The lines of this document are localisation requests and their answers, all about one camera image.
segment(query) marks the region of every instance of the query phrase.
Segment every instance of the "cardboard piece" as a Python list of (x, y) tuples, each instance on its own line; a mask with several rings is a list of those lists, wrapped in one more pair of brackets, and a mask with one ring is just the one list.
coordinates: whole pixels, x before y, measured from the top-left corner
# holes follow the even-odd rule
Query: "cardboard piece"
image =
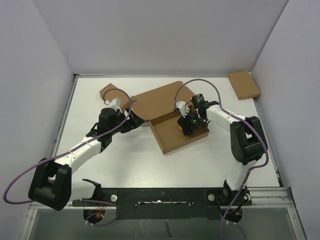
[(229, 72), (228, 78), (239, 100), (260, 97), (261, 92), (247, 70)]
[[(206, 127), (199, 128), (192, 136), (185, 136), (179, 130), (177, 120), (181, 114), (173, 111), (173, 108), (176, 92), (182, 84), (182, 81), (176, 81), (131, 97), (134, 102), (132, 105), (134, 113), (149, 121), (149, 126), (163, 154), (202, 139), (209, 134), (209, 129)], [(111, 88), (116, 88), (116, 86), (109, 84), (100, 91), (101, 99), (103, 99), (104, 93)], [(176, 100), (188, 103), (194, 95), (188, 87), (184, 86)], [(110, 91), (105, 95), (109, 101), (116, 97), (121, 99), (121, 109), (129, 105), (126, 95), (120, 91)]]

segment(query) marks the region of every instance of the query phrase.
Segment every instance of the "black base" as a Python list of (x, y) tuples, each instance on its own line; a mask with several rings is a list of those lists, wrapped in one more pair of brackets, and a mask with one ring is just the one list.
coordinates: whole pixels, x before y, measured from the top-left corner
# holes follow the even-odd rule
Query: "black base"
[[(119, 206), (119, 218), (128, 219), (221, 219), (220, 206), (228, 206), (232, 196), (226, 197), (222, 187), (217, 188), (101, 188), (101, 194), (109, 203)], [(208, 195), (214, 195), (210, 201)], [(245, 202), (244, 189), (238, 200), (238, 206)], [(117, 201), (111, 202), (111, 195), (117, 195)], [(92, 207), (99, 204), (73, 201), (74, 207)]]

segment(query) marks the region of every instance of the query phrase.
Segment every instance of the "metal frame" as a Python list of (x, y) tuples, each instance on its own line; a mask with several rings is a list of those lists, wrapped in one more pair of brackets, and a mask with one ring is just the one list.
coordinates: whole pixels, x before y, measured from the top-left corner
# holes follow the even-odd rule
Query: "metal frame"
[[(66, 103), (66, 107), (64, 109), (63, 115), (62, 115), (62, 119), (61, 119), (61, 124), (59, 126), (59, 130), (58, 130), (58, 134), (57, 134), (57, 139), (55, 142), (55, 145), (53, 147), (52, 150), (52, 154), (51, 156), (55, 156), (58, 152), (58, 148), (60, 145), (60, 141), (61, 141), (61, 137), (62, 137), (62, 133), (66, 124), (66, 120), (68, 117), (68, 112), (71, 106), (71, 102), (72, 102), (72, 98), (75, 92), (75, 88), (78, 82), (78, 78), (106, 78), (106, 77), (129, 77), (129, 76), (107, 76), (107, 75), (76, 75), (72, 88), (71, 88), (71, 92), (70, 95), (68, 97), (67, 103)], [(254, 101), (254, 104), (256, 106), (258, 115), (260, 117), (260, 113), (259, 113), (259, 109), (257, 108), (257, 103), (256, 101)], [(263, 120), (262, 118), (260, 118), (261, 121), (261, 125), (262, 128), (265, 131), (265, 126), (263, 124)], [(268, 145), (270, 146), (270, 142), (268, 139), (268, 136), (266, 135), (266, 141), (268, 143)], [(271, 148), (269, 148), (269, 152), (270, 152), (270, 156), (275, 168), (275, 171), (277, 173), (278, 179), (281, 182), (280, 176), (279, 176), (279, 172), (278, 172), (278, 167), (277, 164), (275, 162), (275, 158), (274, 158), (274, 154), (271, 150)], [(290, 188), (285, 188), (285, 187), (249, 187), (248, 188), (251, 194), (251, 200), (252, 200), (252, 205), (250, 206), (243, 206), (242, 208), (287, 208), (288, 210), (288, 215), (290, 217), (291, 223), (292, 223), (292, 227), (296, 236), (297, 240), (306, 240), (306, 234), (304, 232), (301, 220), (299, 218), (297, 209), (294, 205), (294, 199), (293, 199), (293, 195), (291, 192)], [(35, 222), (35, 218), (37, 215), (37, 211), (38, 209), (49, 209), (49, 207), (44, 206), (38, 202), (33, 202), (30, 204), (29, 209), (28, 209), (28, 214), (26, 216), (26, 220), (24, 222), (22, 231), (21, 231), (21, 235), (20, 235), (20, 240), (28, 240), (31, 236), (32, 233), (32, 229), (33, 229), (33, 225)], [(68, 203), (67, 206), (64, 208), (64, 210), (74, 210), (74, 209), (79, 209), (79, 210), (89, 210), (89, 209), (96, 209), (96, 207), (75, 207), (72, 206), (72, 202)], [(113, 210), (115, 209), (115, 207), (104, 207), (104, 209), (110, 209)]]

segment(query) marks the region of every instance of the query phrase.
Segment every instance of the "open cardboard box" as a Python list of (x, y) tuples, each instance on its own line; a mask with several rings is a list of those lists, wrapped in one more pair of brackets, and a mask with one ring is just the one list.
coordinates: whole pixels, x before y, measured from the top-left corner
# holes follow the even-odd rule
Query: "open cardboard box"
[[(192, 136), (185, 136), (179, 130), (177, 120), (181, 114), (175, 112), (173, 108), (176, 92), (182, 84), (182, 81), (176, 81), (131, 97), (134, 102), (132, 110), (137, 116), (149, 122), (163, 154), (202, 139), (209, 134), (207, 127), (199, 128)], [(102, 89), (100, 91), (101, 98), (103, 99), (105, 92), (112, 88), (116, 87), (109, 84)], [(177, 101), (188, 103), (194, 95), (188, 87), (184, 86), (177, 96)], [(121, 99), (121, 109), (125, 109), (129, 105), (127, 97), (119, 91), (108, 92), (103, 100), (111, 101), (115, 97)]]

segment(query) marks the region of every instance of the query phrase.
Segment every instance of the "gray wall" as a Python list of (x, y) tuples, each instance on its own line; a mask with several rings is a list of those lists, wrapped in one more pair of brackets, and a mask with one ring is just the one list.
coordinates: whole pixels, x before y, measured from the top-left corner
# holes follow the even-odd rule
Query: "gray wall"
[[(0, 193), (27, 167), (48, 157), (73, 75), (31, 0), (0, 8)], [(27, 199), (32, 173), (9, 193)], [(0, 239), (19, 239), (28, 205), (0, 201)]]
[(73, 73), (188, 77), (251, 70), (287, 1), (34, 0)]
[(319, 239), (320, 1), (289, 1), (252, 75), (280, 175), (308, 239)]

